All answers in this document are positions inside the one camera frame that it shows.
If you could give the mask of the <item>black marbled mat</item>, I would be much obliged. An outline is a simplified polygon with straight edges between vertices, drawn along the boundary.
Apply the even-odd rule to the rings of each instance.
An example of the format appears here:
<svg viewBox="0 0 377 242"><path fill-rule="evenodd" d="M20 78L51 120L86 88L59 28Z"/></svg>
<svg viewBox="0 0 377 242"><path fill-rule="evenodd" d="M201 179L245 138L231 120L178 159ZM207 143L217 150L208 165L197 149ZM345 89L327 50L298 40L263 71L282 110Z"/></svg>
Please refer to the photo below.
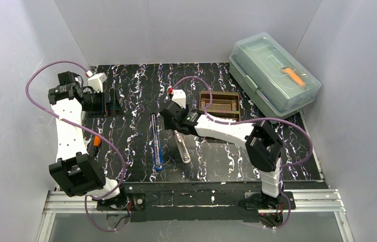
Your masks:
<svg viewBox="0 0 377 242"><path fill-rule="evenodd" d="M247 152L234 144L196 136L183 136L191 161L182 162L171 131L163 129L158 117L164 168L153 167L150 115L166 104L168 89L177 84L187 95L190 108L198 108L200 93L213 91L239 94L242 120L262 113L243 92L229 72L228 63L101 65L93 68L105 73L104 87L115 88L124 111L122 116L87 118L85 125L109 139L124 156L127 182L224 182L259 180L259 170L251 165Z"/></svg>

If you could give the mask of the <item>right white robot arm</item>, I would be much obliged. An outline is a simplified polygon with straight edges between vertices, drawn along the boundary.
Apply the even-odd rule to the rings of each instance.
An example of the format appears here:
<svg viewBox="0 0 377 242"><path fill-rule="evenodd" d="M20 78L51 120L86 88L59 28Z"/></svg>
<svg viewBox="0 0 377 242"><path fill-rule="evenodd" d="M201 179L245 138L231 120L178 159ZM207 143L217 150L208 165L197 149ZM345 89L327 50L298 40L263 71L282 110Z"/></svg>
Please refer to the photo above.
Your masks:
<svg viewBox="0 0 377 242"><path fill-rule="evenodd" d="M280 178L283 143L268 121L238 124L208 115L203 110L182 108L174 101L159 113L166 130L221 140L244 148L251 165L260 173L261 192L240 204L251 208L280 209L283 203Z"/></svg>

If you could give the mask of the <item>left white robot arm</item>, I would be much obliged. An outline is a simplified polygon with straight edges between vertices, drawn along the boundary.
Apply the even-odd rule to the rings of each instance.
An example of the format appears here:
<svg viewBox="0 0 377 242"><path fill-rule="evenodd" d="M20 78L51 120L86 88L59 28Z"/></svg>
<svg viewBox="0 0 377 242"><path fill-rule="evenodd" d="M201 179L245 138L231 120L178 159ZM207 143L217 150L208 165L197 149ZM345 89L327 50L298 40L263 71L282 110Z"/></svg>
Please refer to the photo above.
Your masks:
<svg viewBox="0 0 377 242"><path fill-rule="evenodd" d="M56 118L58 152L49 173L69 197L92 196L108 200L121 194L118 181L105 176L102 166L88 153L81 129L83 116L90 118L122 115L114 88L107 91L105 73L88 78L82 87L80 77L73 72L58 74L59 85L49 89L48 99Z"/></svg>

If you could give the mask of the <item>clear plastic storage box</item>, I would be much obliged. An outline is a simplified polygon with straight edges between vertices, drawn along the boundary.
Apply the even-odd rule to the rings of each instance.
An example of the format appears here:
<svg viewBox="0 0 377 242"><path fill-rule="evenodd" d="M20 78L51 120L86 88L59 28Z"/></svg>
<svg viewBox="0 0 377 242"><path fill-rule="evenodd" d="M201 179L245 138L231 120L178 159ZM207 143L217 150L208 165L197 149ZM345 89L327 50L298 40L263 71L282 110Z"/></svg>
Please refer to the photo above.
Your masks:
<svg viewBox="0 0 377 242"><path fill-rule="evenodd" d="M235 43L230 74L266 117L287 119L315 100L321 83L268 33ZM281 71L289 67L305 82L301 88Z"/></svg>

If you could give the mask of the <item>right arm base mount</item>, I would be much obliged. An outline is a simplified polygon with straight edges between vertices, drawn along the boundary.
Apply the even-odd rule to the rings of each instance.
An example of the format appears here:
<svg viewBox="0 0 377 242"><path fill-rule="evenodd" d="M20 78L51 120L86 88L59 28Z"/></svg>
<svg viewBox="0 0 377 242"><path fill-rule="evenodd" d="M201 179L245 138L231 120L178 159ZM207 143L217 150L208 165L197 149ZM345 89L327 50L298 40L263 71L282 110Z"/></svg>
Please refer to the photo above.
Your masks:
<svg viewBox="0 0 377 242"><path fill-rule="evenodd" d="M278 193L275 198L263 192L246 192L238 205L246 210L259 212L260 223L264 228L272 230L277 230L287 223L288 218L284 217L285 211L291 212L296 209L292 192Z"/></svg>

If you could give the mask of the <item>orange handled tool in box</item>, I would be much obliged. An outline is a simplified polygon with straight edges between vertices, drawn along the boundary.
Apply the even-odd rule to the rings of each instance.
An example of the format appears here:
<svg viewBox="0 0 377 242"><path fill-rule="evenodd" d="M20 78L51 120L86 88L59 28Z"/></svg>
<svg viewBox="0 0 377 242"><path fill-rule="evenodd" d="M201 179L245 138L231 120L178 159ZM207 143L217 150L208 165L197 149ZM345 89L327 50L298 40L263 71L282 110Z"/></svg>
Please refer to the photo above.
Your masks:
<svg viewBox="0 0 377 242"><path fill-rule="evenodd" d="M289 78L301 88L305 88L305 82L289 67L282 67L281 71L289 76Z"/></svg>

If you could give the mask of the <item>brown wooden tray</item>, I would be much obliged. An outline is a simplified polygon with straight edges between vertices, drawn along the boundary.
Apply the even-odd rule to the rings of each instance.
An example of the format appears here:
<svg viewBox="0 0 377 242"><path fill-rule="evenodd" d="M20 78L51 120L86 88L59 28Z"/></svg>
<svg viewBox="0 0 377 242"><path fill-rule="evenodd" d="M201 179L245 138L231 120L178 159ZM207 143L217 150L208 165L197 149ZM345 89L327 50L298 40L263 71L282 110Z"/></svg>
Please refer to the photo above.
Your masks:
<svg viewBox="0 0 377 242"><path fill-rule="evenodd" d="M212 99L210 99L208 91L201 91L199 109L204 110L210 101L212 103L207 112L211 115L237 122L241 120L240 95L237 92L212 91Z"/></svg>

